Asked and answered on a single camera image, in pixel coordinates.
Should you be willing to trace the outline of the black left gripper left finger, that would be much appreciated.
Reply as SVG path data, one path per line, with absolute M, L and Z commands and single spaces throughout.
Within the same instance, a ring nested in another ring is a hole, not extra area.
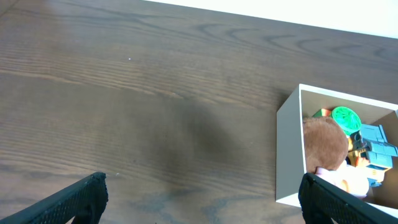
M 98 224 L 108 202 L 106 174 L 95 172 L 1 220 L 1 224 Z

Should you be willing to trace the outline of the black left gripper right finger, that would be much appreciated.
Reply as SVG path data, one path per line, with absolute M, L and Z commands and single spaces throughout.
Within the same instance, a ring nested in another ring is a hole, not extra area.
M 298 199 L 306 224 L 397 224 L 396 217 L 311 173 L 303 175 Z

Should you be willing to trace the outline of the white pink duck toy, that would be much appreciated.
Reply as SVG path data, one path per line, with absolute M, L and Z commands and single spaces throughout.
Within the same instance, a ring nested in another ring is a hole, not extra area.
M 364 199 L 369 191 L 366 175 L 361 169 L 347 164 L 346 161 L 337 170 L 317 167 L 315 175 L 360 199 Z

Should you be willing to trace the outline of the brown plush toy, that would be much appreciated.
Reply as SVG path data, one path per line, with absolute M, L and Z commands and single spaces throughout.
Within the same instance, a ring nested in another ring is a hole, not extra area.
M 348 155 L 348 138 L 331 117 L 305 118 L 303 140 L 306 170 L 337 170 Z

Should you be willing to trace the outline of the yellow grey toy truck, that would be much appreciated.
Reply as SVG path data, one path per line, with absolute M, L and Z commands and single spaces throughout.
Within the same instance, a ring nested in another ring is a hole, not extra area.
M 397 147 L 388 143 L 382 125 L 362 124 L 361 129 L 349 138 L 346 162 L 364 172 L 370 187 L 378 187 L 385 173 L 393 168 Z

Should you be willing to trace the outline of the green round fan toy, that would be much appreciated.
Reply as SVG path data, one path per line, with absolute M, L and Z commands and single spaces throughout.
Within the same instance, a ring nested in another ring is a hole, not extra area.
M 360 117 L 348 107 L 338 106 L 331 111 L 330 116 L 347 136 L 361 129 Z

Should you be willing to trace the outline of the colourful puzzle cube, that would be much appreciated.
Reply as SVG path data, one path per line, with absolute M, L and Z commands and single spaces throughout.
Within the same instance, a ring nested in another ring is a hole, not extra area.
M 318 110 L 314 115 L 313 118 L 318 118 L 318 117 L 330 117 L 331 116 L 331 110 L 328 109 L 320 109 Z

